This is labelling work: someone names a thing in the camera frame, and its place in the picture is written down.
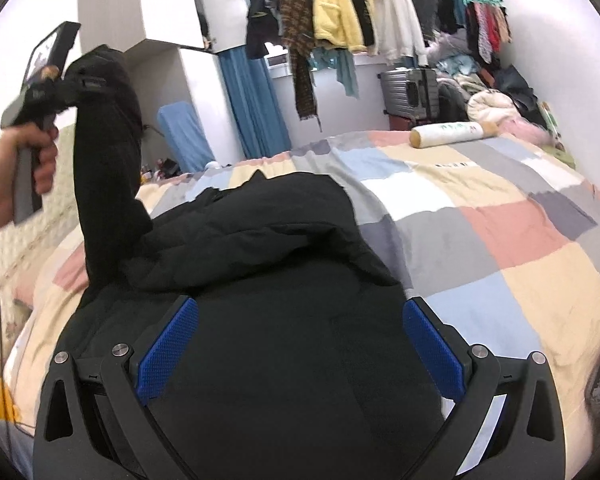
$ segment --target brown scarf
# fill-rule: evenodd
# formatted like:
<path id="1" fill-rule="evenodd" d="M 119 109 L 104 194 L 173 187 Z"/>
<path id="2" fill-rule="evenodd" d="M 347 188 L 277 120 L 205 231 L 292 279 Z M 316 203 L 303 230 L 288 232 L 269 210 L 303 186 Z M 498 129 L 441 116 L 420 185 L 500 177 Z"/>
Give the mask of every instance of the brown scarf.
<path id="1" fill-rule="evenodd" d="M 314 87 L 309 70 L 309 57 L 314 49 L 312 0 L 279 0 L 282 20 L 282 43 L 289 50 L 289 65 L 294 78 L 296 110 L 301 120 L 315 117 Z"/>

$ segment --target hand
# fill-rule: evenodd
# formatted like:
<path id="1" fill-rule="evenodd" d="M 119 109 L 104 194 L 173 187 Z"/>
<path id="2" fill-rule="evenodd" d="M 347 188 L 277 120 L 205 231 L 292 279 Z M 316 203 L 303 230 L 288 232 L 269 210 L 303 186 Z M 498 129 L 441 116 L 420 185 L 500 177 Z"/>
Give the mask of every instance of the hand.
<path id="1" fill-rule="evenodd" d="M 34 172 L 35 191 L 51 191 L 56 174 L 58 129 L 43 132 L 34 123 L 7 128 L 0 137 L 0 228 L 13 220 L 13 180 L 19 148 L 40 148 L 40 165 Z"/>

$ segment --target white hoodie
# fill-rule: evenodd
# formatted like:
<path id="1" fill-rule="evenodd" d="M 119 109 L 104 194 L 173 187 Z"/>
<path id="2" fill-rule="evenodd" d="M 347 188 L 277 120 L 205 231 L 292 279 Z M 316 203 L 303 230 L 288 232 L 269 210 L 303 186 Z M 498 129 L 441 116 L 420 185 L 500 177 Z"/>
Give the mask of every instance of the white hoodie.
<path id="1" fill-rule="evenodd" d="M 412 0 L 375 0 L 376 50 L 393 64 L 403 56 L 427 65 L 427 49 Z"/>

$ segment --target silver suitcase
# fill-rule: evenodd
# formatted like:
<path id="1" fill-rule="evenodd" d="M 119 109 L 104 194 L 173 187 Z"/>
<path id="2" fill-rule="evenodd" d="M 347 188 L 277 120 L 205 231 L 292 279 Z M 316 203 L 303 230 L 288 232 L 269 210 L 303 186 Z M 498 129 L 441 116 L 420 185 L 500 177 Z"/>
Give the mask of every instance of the silver suitcase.
<path id="1" fill-rule="evenodd" d="M 380 84 L 389 115 L 414 121 L 438 118 L 438 82 L 432 68 L 396 68 L 382 72 Z"/>

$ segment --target silver pivot bolt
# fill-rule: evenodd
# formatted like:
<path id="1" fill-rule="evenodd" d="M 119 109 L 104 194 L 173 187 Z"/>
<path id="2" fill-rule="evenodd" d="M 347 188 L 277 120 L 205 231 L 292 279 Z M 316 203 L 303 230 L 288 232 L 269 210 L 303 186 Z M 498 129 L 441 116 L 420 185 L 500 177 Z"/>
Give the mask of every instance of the silver pivot bolt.
<path id="1" fill-rule="evenodd" d="M 544 357 L 542 352 L 533 352 L 531 358 L 539 365 L 543 365 L 546 362 L 546 357 Z"/>
<path id="2" fill-rule="evenodd" d="M 118 343 L 111 350 L 111 353 L 116 357 L 122 357 L 123 355 L 126 355 L 127 352 L 129 352 L 129 346 L 124 343 Z"/>
<path id="3" fill-rule="evenodd" d="M 476 345 L 473 348 L 471 348 L 471 353 L 480 359 L 484 359 L 485 357 L 487 357 L 487 355 L 489 355 L 487 347 L 482 345 Z"/>
<path id="4" fill-rule="evenodd" d="M 61 365 L 62 363 L 64 363 L 67 359 L 69 358 L 69 354 L 67 352 L 58 352 L 55 357 L 54 357 L 54 361 L 56 363 L 58 363 L 59 365 Z"/>

